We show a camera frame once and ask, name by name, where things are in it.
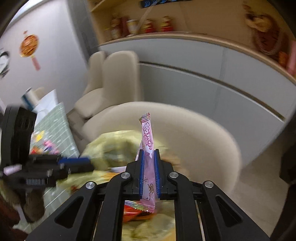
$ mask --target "pink snack packet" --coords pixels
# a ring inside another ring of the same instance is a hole
[[[136,160],[139,157],[139,150],[144,151],[144,184],[143,196],[140,201],[125,201],[126,205],[133,208],[151,212],[155,210],[155,173],[154,173],[154,145],[150,123],[150,113],[143,115],[140,119],[142,124],[142,141],[138,149]]]

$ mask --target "tiled floor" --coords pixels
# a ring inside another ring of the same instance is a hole
[[[270,236],[283,208],[288,185],[279,178],[282,154],[295,137],[282,133],[257,159],[242,170],[230,198]]]

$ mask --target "silver screw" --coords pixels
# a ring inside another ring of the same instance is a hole
[[[52,169],[47,170],[46,175],[48,177],[51,177],[51,175],[52,175]]]
[[[122,174],[121,174],[121,177],[122,178],[124,178],[124,179],[127,179],[127,178],[129,178],[131,175],[128,173],[128,172],[123,172]]]
[[[94,188],[94,182],[88,182],[87,184],[85,184],[85,187],[86,187],[87,189],[92,189],[92,188]]]
[[[205,186],[206,186],[207,188],[212,188],[212,187],[214,186],[214,183],[212,183],[211,181],[206,181],[206,182],[205,182]]]
[[[177,178],[178,176],[179,176],[179,174],[176,173],[176,172],[171,172],[171,173],[170,173],[170,177],[171,177],[171,178]]]

